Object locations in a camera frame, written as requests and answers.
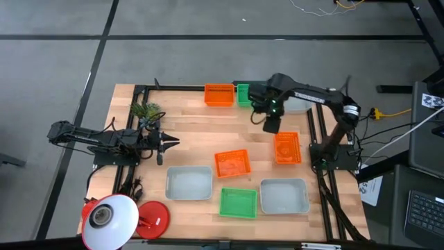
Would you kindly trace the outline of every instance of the gray floor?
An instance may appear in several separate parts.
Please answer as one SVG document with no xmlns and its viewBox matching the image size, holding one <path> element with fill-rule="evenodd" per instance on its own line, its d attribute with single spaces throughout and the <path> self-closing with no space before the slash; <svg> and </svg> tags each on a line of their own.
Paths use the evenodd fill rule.
<svg viewBox="0 0 444 250">
<path fill-rule="evenodd" d="M 331 1 L 293 0 L 306 10 L 332 11 Z M 101 34 L 111 0 L 0 0 L 1 34 Z M 442 27 L 427 4 L 419 2 L 438 46 Z M 120 1 L 111 34 L 420 34 L 407 5 L 363 3 L 344 15 L 315 17 L 279 1 Z M 50 125 L 72 121 L 98 41 L 0 42 L 0 152 L 27 160 L 23 168 L 0 168 L 0 242 L 29 240 L 40 221 L 61 150 L 46 142 Z M 282 72 L 320 87 L 341 86 L 352 76 L 350 95 L 367 112 L 378 107 L 394 113 L 410 107 L 409 95 L 377 94 L 379 84 L 410 85 L 437 69 L 436 59 L 423 42 L 328 41 L 109 41 L 89 99 L 83 126 L 103 128 L 116 83 L 202 85 L 233 80 L 262 80 Z M 408 115 L 369 122 L 373 134 L 410 121 Z M 357 134 L 365 130 L 361 123 Z M 406 130 L 393 131 L 387 140 Z M 365 147 L 370 155 L 378 144 Z M 383 154 L 407 148 L 403 141 Z M 92 157 L 74 152 L 49 238 L 76 234 Z M 384 188 L 390 190 L 390 178 Z M 378 209 L 390 203 L 382 197 L 377 208 L 366 206 L 370 234 L 387 242 L 389 219 Z M 126 249 L 144 249 L 129 244 Z"/>
</svg>

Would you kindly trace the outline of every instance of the green plastic bin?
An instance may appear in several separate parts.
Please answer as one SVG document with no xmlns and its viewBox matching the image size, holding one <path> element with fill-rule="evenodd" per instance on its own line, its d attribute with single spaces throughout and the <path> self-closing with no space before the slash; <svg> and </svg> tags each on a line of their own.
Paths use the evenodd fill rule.
<svg viewBox="0 0 444 250">
<path fill-rule="evenodd" d="M 220 216 L 255 219 L 257 216 L 256 210 L 256 190 L 222 188 Z"/>
<path fill-rule="evenodd" d="M 251 101 L 248 100 L 248 86 L 249 84 L 237 85 L 237 105 L 239 107 L 251 107 Z"/>
</svg>

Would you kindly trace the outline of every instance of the lamp shade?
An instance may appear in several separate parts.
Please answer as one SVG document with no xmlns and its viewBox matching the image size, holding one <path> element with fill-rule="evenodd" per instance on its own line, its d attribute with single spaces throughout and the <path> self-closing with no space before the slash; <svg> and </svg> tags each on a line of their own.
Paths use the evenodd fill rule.
<svg viewBox="0 0 444 250">
<path fill-rule="evenodd" d="M 83 220 L 82 239 L 88 249 L 118 249 L 133 235 L 139 220 L 136 203 L 122 194 L 96 202 Z"/>
</svg>

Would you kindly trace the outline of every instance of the plastic bin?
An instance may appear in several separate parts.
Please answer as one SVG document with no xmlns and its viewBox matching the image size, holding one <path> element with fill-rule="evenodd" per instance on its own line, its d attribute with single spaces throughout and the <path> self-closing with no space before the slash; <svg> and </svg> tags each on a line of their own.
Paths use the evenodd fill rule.
<svg viewBox="0 0 444 250">
<path fill-rule="evenodd" d="M 223 187 L 220 216 L 254 219 L 257 216 L 257 191 Z"/>
<path fill-rule="evenodd" d="M 275 135 L 275 161 L 278 164 L 302 162 L 297 132 L 282 132 Z"/>
<path fill-rule="evenodd" d="M 165 196 L 172 200 L 205 200 L 213 193 L 211 167 L 170 167 L 166 173 Z"/>
<path fill-rule="evenodd" d="M 260 187 L 261 209 L 266 214 L 310 211 L 307 185 L 301 178 L 264 179 Z"/>
<path fill-rule="evenodd" d="M 232 106 L 234 103 L 234 85 L 205 84 L 205 103 L 209 106 Z"/>
<path fill-rule="evenodd" d="M 284 102 L 286 114 L 303 114 L 311 108 L 312 103 L 297 98 L 289 98 Z"/>
<path fill-rule="evenodd" d="M 251 107 L 251 101 L 248 100 L 248 87 L 249 84 L 237 85 L 237 105 L 239 107 Z"/>
<path fill-rule="evenodd" d="M 246 149 L 234 150 L 214 155 L 217 177 L 239 176 L 251 173 Z"/>
</svg>

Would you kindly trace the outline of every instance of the orange bin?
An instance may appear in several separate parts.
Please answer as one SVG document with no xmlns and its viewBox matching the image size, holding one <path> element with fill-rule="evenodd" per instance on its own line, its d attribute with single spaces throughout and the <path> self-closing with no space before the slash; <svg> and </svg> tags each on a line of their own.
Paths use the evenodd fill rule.
<svg viewBox="0 0 444 250">
<path fill-rule="evenodd" d="M 217 153 L 216 160 L 217 177 L 239 176 L 251 173 L 250 161 L 246 149 Z"/>
<path fill-rule="evenodd" d="M 302 162 L 298 133 L 282 132 L 275 135 L 275 160 L 278 164 Z"/>
<path fill-rule="evenodd" d="M 234 103 L 233 84 L 205 84 L 205 103 L 209 106 L 226 107 Z"/>
</svg>

